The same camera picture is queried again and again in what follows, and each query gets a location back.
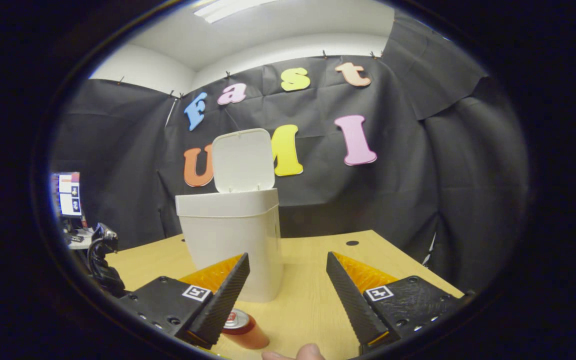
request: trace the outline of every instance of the pink letter i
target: pink letter i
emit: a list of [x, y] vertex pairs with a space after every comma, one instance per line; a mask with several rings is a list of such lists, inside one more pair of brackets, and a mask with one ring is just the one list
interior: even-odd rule
[[343, 132], [345, 147], [348, 150], [343, 162], [347, 166], [359, 166], [377, 160], [377, 154], [368, 148], [368, 142], [366, 142], [366, 135], [362, 127], [365, 120], [361, 115], [348, 115], [341, 116], [334, 121]]

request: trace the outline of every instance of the foam letter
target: foam letter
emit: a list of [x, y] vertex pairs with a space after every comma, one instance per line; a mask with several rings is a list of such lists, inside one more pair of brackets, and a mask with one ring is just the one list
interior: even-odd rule
[[343, 158], [347, 166], [359, 166], [377, 160], [377, 154], [368, 148], [362, 123], [366, 119], [361, 115], [341, 116], [334, 123], [341, 128], [348, 153]]
[[208, 94], [205, 92], [200, 93], [199, 96], [195, 97], [194, 100], [186, 106], [185, 110], [183, 110], [188, 116], [188, 120], [190, 120], [190, 128], [188, 130], [191, 132], [204, 120], [204, 114], [199, 112], [203, 112], [206, 109], [206, 103], [203, 101], [206, 96], [208, 96]]
[[183, 164], [183, 180], [190, 187], [205, 187], [213, 179], [213, 144], [210, 143], [203, 148], [206, 155], [206, 171], [203, 175], [197, 175], [197, 156], [202, 152], [201, 148], [189, 148], [183, 153], [185, 164]]
[[238, 103], [244, 99], [246, 99], [246, 84], [233, 84], [223, 89], [223, 95], [219, 96], [217, 104], [226, 105]]
[[359, 76], [359, 71], [364, 71], [363, 66], [354, 66], [353, 63], [343, 63], [336, 68], [336, 71], [341, 71], [343, 79], [350, 85], [355, 87], [366, 87], [370, 84], [370, 79], [368, 77]]
[[281, 125], [272, 133], [272, 161], [277, 159], [274, 174], [277, 176], [297, 175], [304, 172], [304, 167], [297, 160], [295, 134], [299, 128], [296, 125]]
[[281, 73], [281, 87], [285, 91], [306, 89], [311, 84], [310, 77], [306, 76], [308, 70], [302, 67], [289, 68]]

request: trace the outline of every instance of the computer monitor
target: computer monitor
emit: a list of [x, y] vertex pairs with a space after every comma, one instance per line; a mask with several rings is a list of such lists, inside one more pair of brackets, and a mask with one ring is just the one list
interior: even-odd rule
[[50, 174], [55, 215], [61, 220], [64, 229], [76, 233], [78, 228], [87, 228], [82, 208], [80, 173], [56, 172]]

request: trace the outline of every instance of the white trash can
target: white trash can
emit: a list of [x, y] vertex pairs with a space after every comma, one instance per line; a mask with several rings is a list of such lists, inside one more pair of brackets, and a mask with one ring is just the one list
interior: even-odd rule
[[284, 265], [270, 134], [250, 129], [218, 136], [212, 168], [218, 193], [174, 198], [192, 262], [202, 269], [248, 253], [250, 274], [238, 300], [272, 301]]

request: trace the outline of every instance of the open lid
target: open lid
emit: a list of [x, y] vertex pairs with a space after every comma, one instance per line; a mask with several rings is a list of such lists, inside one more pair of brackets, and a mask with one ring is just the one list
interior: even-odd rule
[[265, 129], [231, 132], [212, 142], [214, 185], [220, 193], [272, 189], [274, 162], [270, 134]]

